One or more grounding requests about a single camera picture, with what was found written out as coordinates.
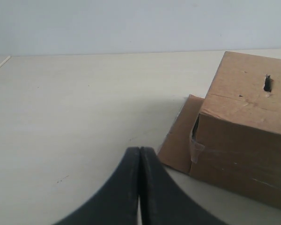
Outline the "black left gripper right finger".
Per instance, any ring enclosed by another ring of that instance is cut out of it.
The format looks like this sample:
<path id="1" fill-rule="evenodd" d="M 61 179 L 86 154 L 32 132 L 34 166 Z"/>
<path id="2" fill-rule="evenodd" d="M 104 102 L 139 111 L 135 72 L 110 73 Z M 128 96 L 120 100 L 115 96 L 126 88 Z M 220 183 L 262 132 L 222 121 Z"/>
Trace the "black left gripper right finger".
<path id="1" fill-rule="evenodd" d="M 144 225 L 221 225 L 171 178 L 153 148 L 140 148 L 139 197 Z"/>

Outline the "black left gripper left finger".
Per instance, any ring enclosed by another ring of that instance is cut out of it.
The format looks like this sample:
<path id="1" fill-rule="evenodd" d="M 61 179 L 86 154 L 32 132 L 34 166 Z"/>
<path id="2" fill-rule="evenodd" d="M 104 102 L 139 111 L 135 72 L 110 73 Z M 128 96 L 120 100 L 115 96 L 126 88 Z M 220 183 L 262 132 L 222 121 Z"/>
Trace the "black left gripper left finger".
<path id="1" fill-rule="evenodd" d="M 58 225 L 136 225 L 140 148 L 129 147 L 105 184 Z"/>

